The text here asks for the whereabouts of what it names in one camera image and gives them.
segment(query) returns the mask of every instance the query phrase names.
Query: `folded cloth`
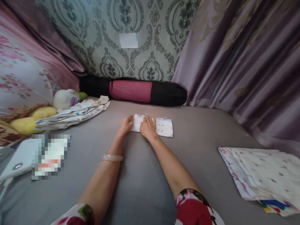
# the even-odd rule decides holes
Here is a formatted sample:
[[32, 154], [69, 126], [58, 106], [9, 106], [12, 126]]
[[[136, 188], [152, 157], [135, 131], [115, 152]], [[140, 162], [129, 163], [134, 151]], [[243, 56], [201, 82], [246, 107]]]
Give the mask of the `folded cloth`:
[[252, 188], [300, 210], [300, 159], [285, 152], [233, 149], [232, 155], [252, 180]]
[[219, 152], [243, 199], [269, 200], [259, 201], [268, 213], [300, 213], [299, 158], [266, 149], [223, 147]]
[[264, 201], [258, 201], [266, 213], [278, 213], [282, 217], [287, 217], [293, 214], [299, 214], [300, 211], [293, 209], [292, 207], [279, 207], [277, 204], [268, 204]]
[[233, 178], [233, 181], [241, 197], [248, 201], [274, 199], [271, 195], [260, 195], [254, 192], [252, 187], [249, 185], [248, 177], [245, 175], [242, 168], [233, 158], [232, 149], [234, 148], [223, 147], [219, 148], [219, 152]]
[[[133, 117], [133, 126], [131, 131], [140, 132], [141, 122], [143, 122], [144, 115], [135, 114]], [[170, 119], [155, 118], [156, 119], [156, 133], [159, 136], [173, 137], [173, 125]]]
[[98, 100], [87, 99], [77, 103], [59, 114], [37, 120], [37, 130], [65, 129], [71, 125], [81, 123], [105, 111], [110, 105], [107, 96], [101, 96]]

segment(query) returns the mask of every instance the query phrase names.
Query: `sleeve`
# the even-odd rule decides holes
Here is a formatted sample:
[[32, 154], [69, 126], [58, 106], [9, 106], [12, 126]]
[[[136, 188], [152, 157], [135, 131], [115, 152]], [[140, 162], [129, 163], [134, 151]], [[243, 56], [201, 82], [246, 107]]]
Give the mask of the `sleeve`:
[[224, 225], [219, 214], [210, 207], [202, 194], [194, 189], [182, 190], [176, 198], [176, 207], [175, 225]]
[[75, 205], [51, 225], [94, 225], [93, 209], [87, 204]]

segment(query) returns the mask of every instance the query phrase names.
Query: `mattress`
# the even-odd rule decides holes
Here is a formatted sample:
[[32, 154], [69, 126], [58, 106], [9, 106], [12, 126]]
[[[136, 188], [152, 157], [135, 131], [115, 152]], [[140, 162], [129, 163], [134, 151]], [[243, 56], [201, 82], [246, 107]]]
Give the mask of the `mattress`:
[[[32, 181], [30, 173], [16, 178], [1, 204], [2, 224], [51, 224], [68, 211], [108, 150], [121, 119], [135, 113], [172, 119], [174, 136], [162, 140], [191, 173], [225, 224], [300, 224], [299, 216], [282, 218], [267, 214], [257, 202], [240, 197], [218, 147], [261, 146], [227, 113], [122, 101], [112, 101], [107, 111], [86, 122], [50, 131], [71, 135], [67, 164], [50, 180]], [[103, 224], [174, 224], [173, 195], [148, 141], [140, 133], [130, 132], [124, 142], [123, 156]]]

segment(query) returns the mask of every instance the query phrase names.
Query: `purple curtain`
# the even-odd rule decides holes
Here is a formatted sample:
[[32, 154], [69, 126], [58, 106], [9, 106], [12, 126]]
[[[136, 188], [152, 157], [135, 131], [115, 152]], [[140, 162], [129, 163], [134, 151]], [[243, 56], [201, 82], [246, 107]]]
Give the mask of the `purple curtain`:
[[87, 74], [86, 68], [58, 35], [34, 0], [5, 0], [5, 2], [30, 30], [35, 39], [73, 74], [79, 77]]
[[172, 82], [300, 157], [300, 1], [202, 0]]

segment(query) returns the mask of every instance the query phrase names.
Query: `pink and black bag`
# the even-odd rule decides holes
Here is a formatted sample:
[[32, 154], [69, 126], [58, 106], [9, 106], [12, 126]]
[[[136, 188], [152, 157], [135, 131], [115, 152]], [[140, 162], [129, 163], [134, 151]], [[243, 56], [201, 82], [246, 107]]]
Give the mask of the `pink and black bag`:
[[177, 83], [127, 77], [111, 79], [89, 75], [80, 79], [80, 90], [93, 97], [104, 95], [111, 99], [161, 106], [178, 106], [187, 100], [187, 91]]

